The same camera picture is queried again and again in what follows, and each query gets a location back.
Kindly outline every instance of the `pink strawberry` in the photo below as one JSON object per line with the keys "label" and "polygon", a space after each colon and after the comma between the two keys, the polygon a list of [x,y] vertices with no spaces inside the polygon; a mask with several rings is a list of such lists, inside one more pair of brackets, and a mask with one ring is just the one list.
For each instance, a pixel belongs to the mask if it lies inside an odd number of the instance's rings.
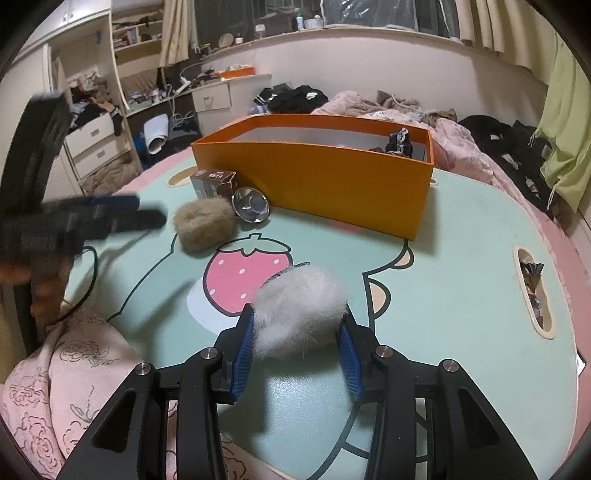
{"label": "pink strawberry", "polygon": [[239,316],[263,283],[292,264],[289,252],[260,233],[222,245],[203,274],[207,299],[224,315]]}

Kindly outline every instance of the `small brown box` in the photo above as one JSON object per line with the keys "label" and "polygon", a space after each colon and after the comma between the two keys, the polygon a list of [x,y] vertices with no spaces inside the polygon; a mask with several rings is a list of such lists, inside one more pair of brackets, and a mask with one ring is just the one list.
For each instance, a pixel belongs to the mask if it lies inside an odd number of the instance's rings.
{"label": "small brown box", "polygon": [[224,197],[231,200],[238,188],[236,172],[227,170],[197,170],[191,183],[199,200]]}

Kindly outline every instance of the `floral blanket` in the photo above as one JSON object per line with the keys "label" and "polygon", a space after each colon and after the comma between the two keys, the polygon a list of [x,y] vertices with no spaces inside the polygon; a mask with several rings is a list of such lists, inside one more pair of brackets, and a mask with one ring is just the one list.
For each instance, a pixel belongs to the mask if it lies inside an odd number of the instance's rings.
{"label": "floral blanket", "polygon": [[[45,479],[55,479],[78,440],[141,362],[123,336],[88,309],[58,324],[0,385],[0,414]],[[176,402],[168,408],[167,480],[176,480]],[[285,480],[222,437],[228,478]]]}

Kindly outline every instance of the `brown fur ball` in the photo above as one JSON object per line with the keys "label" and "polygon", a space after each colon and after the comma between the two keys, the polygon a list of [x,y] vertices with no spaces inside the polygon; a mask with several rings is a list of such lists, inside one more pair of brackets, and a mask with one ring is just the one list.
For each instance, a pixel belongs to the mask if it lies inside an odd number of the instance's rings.
{"label": "brown fur ball", "polygon": [[202,252],[231,240],[236,226],[232,205],[223,199],[185,203],[174,215],[174,227],[183,250]]}

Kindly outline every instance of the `open cardboard box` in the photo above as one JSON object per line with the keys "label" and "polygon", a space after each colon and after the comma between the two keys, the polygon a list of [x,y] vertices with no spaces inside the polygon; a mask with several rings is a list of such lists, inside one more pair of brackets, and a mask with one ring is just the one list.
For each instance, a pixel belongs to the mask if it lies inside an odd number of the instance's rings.
{"label": "open cardboard box", "polygon": [[[413,158],[368,151],[408,129]],[[327,115],[252,116],[191,145],[199,168],[238,173],[270,204],[413,240],[433,172],[427,129]]]}

